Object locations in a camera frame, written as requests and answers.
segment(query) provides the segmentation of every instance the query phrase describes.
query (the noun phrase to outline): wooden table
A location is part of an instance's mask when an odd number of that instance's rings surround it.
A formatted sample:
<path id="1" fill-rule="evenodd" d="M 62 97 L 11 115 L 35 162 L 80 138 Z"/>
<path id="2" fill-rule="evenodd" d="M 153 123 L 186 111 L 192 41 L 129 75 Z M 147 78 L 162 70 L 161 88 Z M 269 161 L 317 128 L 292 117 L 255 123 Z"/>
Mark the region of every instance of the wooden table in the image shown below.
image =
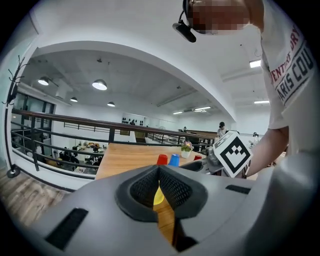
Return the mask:
<path id="1" fill-rule="evenodd" d="M 95 179 L 103 179 L 113 175 L 121 174 L 136 168 L 155 165 L 160 154 L 167 155 L 170 161 L 172 154 L 181 153 L 180 147 L 176 146 L 144 146 L 125 145 L 110 143 L 96 173 Z M 188 159 L 180 157 L 180 165 L 192 162 L 199 153 L 191 152 Z M 174 211 L 167 200 L 153 207 L 158 213 L 158 227 L 165 238 L 172 243 L 174 233 Z"/>

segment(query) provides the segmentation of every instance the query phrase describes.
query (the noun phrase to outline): person's arm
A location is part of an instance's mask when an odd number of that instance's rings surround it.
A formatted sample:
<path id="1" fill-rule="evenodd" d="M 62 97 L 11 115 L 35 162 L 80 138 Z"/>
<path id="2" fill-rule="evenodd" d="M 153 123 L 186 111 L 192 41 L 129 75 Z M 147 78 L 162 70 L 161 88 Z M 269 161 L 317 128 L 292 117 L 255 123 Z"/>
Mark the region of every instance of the person's arm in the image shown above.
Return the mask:
<path id="1" fill-rule="evenodd" d="M 268 129 L 263 138 L 252 149 L 253 157 L 247 177 L 256 174 L 286 149 L 289 142 L 289 127 Z"/>

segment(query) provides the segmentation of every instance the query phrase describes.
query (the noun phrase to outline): person's neck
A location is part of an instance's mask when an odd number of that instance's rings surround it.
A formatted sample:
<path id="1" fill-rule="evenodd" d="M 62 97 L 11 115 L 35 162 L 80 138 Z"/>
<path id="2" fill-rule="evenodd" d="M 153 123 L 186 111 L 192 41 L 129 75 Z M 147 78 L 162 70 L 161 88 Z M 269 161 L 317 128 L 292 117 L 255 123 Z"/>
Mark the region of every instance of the person's neck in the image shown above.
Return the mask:
<path id="1" fill-rule="evenodd" d="M 264 31 L 265 8 L 263 0 L 244 0 L 250 14 L 250 23 L 256 26 L 260 32 Z"/>

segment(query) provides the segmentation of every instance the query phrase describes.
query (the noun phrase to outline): white marker cube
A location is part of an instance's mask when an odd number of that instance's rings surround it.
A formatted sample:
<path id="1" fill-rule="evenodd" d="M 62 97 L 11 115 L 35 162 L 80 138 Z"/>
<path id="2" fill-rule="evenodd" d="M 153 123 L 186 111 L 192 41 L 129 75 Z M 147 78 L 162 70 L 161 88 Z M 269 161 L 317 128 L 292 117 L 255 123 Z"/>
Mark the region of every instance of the white marker cube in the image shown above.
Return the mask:
<path id="1" fill-rule="evenodd" d="M 227 132 L 214 143 L 213 152 L 231 178 L 237 176 L 253 156 L 236 131 Z"/>

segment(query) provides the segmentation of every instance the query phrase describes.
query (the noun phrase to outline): blue cup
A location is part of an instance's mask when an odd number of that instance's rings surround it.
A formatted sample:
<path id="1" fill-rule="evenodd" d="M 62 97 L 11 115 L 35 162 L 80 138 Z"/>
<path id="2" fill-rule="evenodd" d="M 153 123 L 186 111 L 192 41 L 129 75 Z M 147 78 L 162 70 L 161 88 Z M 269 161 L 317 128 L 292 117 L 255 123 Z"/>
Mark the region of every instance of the blue cup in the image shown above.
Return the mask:
<path id="1" fill-rule="evenodd" d="M 179 159 L 180 156 L 178 154 L 172 154 L 170 162 L 168 163 L 168 165 L 170 166 L 179 166 Z"/>

